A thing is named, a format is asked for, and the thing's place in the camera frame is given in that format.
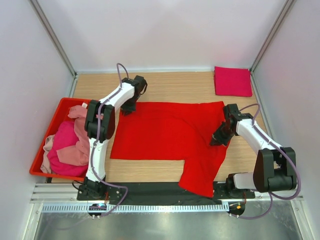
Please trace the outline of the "red t shirt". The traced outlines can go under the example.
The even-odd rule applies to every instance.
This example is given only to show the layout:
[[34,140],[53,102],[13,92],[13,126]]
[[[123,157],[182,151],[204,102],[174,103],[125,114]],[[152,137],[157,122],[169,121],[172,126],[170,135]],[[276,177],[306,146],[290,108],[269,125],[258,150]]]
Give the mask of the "red t shirt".
[[227,147],[211,146],[225,120],[222,101],[207,103],[138,102],[120,114],[110,157],[118,160],[184,161],[178,185],[211,198]]

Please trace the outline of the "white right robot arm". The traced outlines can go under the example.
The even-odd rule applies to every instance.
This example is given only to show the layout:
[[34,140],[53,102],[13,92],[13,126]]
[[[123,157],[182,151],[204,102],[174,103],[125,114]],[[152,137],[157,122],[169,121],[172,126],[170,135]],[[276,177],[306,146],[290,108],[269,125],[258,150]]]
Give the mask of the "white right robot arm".
[[211,146],[227,146],[232,137],[242,137],[256,154],[252,172],[232,173],[226,179],[225,192],[237,198],[244,189],[269,193],[281,200],[292,200],[301,191],[296,153],[268,136],[256,121],[256,115],[243,113],[237,104],[223,107],[224,121],[212,134]]

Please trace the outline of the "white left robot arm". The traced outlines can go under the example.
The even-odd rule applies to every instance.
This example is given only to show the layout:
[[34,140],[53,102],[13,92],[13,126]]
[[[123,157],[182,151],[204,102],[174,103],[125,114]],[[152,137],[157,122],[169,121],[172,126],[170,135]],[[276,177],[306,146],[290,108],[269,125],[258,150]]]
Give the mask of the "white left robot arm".
[[87,108],[84,130],[89,139],[89,164],[83,183],[78,188],[79,201],[101,200],[108,191],[105,161],[107,147],[116,130],[116,111],[125,115],[136,110],[137,100],[147,90],[142,76],[125,77],[119,86],[100,100],[91,100]]

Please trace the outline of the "folded magenta t shirt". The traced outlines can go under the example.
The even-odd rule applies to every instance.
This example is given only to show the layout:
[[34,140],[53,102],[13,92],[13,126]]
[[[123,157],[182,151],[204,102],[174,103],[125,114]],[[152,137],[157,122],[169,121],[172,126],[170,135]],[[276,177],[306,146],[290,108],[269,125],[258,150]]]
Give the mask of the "folded magenta t shirt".
[[247,68],[214,67],[213,83],[218,96],[251,97],[251,73]]

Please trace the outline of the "red plastic bin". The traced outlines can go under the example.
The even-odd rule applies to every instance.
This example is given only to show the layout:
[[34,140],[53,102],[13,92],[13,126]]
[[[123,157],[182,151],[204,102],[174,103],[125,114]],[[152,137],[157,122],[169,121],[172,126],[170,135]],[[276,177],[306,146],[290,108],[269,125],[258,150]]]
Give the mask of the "red plastic bin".
[[43,163],[43,156],[44,156],[44,145],[45,140],[48,136],[55,134],[58,131],[60,124],[64,121],[73,121],[71,118],[68,117],[69,110],[71,107],[76,105],[81,105],[83,103],[89,104],[91,99],[85,98],[70,98],[64,97],[60,100],[59,104],[56,107],[56,110],[52,116],[52,119],[47,127],[47,130],[44,134],[43,140],[38,148],[38,151],[35,155],[33,163],[29,169],[29,173],[34,176],[41,176],[46,178],[58,178],[58,179],[66,179],[66,180],[75,180],[75,181],[83,181],[86,172],[81,174],[80,176],[71,176],[67,174],[55,174],[55,173],[44,173],[41,170],[41,165]]

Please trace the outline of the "light pink t shirt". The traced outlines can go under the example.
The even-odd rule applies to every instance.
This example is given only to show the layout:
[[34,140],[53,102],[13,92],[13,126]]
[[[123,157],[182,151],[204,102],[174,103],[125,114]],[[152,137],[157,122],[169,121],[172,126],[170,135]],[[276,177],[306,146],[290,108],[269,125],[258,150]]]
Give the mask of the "light pink t shirt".
[[74,119],[74,133],[78,140],[74,145],[57,150],[57,156],[61,163],[73,166],[85,166],[89,163],[90,143],[85,131],[87,115],[86,103],[72,106],[68,117]]

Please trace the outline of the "magenta t shirt in bin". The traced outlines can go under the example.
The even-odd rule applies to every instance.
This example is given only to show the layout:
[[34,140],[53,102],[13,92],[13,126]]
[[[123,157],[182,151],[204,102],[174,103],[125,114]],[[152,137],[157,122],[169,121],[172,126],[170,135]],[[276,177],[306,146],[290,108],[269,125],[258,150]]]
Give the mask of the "magenta t shirt in bin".
[[58,158],[57,150],[72,146],[76,143],[78,138],[74,133],[75,121],[63,121],[53,138],[53,146],[48,153],[50,167],[53,173],[57,175],[70,175],[79,177],[88,169],[88,164],[85,166],[75,166],[61,163]]

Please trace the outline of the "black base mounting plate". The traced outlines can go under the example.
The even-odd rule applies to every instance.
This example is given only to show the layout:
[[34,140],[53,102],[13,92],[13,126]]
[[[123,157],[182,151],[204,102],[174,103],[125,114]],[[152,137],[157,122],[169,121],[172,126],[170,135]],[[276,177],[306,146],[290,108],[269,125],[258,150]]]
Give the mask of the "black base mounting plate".
[[[128,188],[128,193],[122,205],[134,206],[204,206],[218,205],[223,200],[235,202],[253,200],[255,193],[248,189],[228,189],[222,182],[213,183],[213,196],[197,195],[178,186],[177,182],[125,182],[121,184]],[[117,204],[125,194],[125,190],[111,186],[99,185],[89,189],[84,185],[77,187],[78,201],[107,201]]]

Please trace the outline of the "beige t shirt in bin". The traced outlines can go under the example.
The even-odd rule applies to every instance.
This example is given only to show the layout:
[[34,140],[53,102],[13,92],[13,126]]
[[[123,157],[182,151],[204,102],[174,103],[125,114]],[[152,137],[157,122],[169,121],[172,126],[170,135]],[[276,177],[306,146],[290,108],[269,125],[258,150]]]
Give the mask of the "beige t shirt in bin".
[[49,135],[45,141],[44,141],[44,146],[43,146],[43,160],[40,166],[40,170],[45,173],[45,174],[52,174],[52,169],[51,169],[51,164],[48,158],[48,153],[51,151],[53,147],[53,142],[54,142],[54,134]]

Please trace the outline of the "left aluminium frame post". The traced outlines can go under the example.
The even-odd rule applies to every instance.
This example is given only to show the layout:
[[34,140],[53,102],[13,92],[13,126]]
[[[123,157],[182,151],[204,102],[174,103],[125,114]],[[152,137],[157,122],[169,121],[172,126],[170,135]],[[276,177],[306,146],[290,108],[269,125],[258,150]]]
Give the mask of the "left aluminium frame post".
[[42,26],[44,27],[47,35],[49,36],[51,42],[53,43],[54,47],[56,48],[58,54],[60,55],[62,61],[64,62],[65,66],[67,67],[68,71],[71,75],[75,78],[77,76],[77,72],[75,71],[71,61],[69,60],[62,44],[60,43],[53,27],[51,26],[44,10],[42,9],[38,0],[28,0],[30,5],[32,6],[35,14],[37,15],[38,19],[40,20]]

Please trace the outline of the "aluminium frame post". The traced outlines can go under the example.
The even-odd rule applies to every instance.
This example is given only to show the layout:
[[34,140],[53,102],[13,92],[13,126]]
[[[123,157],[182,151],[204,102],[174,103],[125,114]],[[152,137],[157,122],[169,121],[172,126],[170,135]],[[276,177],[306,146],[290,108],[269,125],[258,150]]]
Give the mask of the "aluminium frame post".
[[296,0],[286,0],[284,2],[284,5],[282,6],[279,14],[277,15],[270,31],[267,34],[267,37],[265,38],[257,56],[255,57],[251,67],[250,67],[250,73],[253,75],[255,70],[257,69],[259,63],[263,59],[266,51],[268,50],[269,46],[271,45],[272,41],[276,37],[277,33],[281,29],[281,26],[285,22],[287,16],[289,15],[290,11],[294,7],[296,3]]
[[75,78],[77,76],[77,72],[75,71],[71,61],[69,60],[62,44],[60,43],[53,27],[51,26],[44,10],[42,9],[38,0],[28,0],[30,5],[32,6],[35,14],[37,15],[38,19],[40,20],[42,26],[44,27],[47,35],[49,36],[51,42],[53,43],[54,47],[56,48],[58,54],[60,55],[62,61],[64,62],[65,66],[67,67],[68,71],[71,75]]

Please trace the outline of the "right aluminium frame post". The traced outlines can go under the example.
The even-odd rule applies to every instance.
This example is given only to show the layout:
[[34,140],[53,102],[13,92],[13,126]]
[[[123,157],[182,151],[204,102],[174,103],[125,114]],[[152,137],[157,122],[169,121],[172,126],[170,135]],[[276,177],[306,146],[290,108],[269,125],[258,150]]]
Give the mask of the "right aluminium frame post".
[[289,15],[290,11],[294,7],[296,3],[296,0],[286,0],[284,2],[284,5],[282,6],[279,14],[277,15],[270,31],[267,34],[267,37],[265,38],[257,56],[255,57],[251,67],[250,67],[250,73],[253,75],[255,70],[257,69],[259,63],[263,59],[266,51],[268,50],[269,46],[271,45],[272,41],[276,37],[277,33],[281,29],[281,26],[285,22],[287,16]]

